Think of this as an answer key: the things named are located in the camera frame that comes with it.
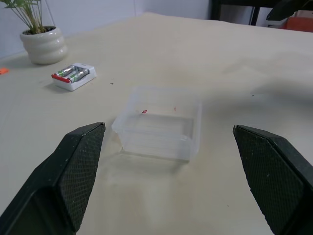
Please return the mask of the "white box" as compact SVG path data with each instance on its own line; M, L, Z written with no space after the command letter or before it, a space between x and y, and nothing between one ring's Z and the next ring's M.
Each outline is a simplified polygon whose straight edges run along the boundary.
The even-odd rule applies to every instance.
M286 24L288 18L285 18L281 21L269 21L269 20L266 20L266 24L267 24L267 27L269 28L277 28L277 29L283 29L284 28L284 25Z

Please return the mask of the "black table frame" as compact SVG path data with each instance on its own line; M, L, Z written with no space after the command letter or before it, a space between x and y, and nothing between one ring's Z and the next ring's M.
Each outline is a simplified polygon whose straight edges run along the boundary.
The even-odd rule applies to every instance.
M209 0L208 18L253 26L268 26L266 14L280 0Z

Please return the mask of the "orange box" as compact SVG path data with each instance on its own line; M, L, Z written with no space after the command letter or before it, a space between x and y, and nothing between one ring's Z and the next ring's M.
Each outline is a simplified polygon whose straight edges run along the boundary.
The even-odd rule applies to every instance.
M290 17L286 21L285 29L313 33L313 18Z

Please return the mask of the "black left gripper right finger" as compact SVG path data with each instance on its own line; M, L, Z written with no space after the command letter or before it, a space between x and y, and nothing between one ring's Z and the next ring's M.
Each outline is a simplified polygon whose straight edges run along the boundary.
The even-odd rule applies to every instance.
M313 235L313 166L287 139L235 125L250 191L274 235Z

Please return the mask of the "white ribbed plant pot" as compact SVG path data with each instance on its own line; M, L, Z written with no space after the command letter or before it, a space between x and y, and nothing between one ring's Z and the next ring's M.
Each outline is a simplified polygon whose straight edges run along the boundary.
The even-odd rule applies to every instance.
M45 28L48 29L45 33L27 34L24 31L20 34L23 47L33 64L55 64L68 55L68 47L60 28L55 26L46 26Z

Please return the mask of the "white battery charger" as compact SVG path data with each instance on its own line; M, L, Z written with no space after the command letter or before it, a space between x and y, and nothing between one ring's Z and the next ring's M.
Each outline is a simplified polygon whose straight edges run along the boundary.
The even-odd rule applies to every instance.
M74 63L51 75L55 86L74 91L97 77L93 66Z

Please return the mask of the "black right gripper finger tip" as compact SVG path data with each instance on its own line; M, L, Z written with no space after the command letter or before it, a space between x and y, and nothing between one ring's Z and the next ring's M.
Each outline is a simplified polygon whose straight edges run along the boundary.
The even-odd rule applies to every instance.
M296 11L313 8L313 0L281 0L267 15L267 21L281 21L292 16Z

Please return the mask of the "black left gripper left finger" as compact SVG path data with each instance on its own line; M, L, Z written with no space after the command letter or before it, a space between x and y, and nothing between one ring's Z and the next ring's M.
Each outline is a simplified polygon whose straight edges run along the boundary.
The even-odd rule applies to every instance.
M0 216L0 235L76 235L95 183L106 126L67 133Z

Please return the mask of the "green potted plant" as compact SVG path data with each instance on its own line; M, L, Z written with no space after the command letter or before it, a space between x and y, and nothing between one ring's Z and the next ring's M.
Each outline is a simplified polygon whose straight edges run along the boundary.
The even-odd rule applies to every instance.
M44 26L42 18L42 0L0 0L28 27L24 35L36 35L50 32L54 26Z

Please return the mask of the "green silver battery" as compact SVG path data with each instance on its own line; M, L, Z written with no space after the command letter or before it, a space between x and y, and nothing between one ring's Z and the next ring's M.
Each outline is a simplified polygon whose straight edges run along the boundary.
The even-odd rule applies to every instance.
M70 75L68 77L68 80L71 82L71 83L75 83L77 81L80 81L82 78L84 78L86 75L89 74L89 70L88 69L84 69L84 70L81 70L81 71L78 71L72 75Z
M68 76L70 73L72 73L73 71L75 71L75 66L74 65L71 65L71 66L68 66L60 71L57 71L56 73L54 73L56 76L59 76L59 77L66 77Z

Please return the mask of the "clear plastic box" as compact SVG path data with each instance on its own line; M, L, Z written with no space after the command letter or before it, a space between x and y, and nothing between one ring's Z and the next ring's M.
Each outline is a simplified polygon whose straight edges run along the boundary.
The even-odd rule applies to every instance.
M136 87L112 130L126 152L188 162L200 148L201 115L194 89Z

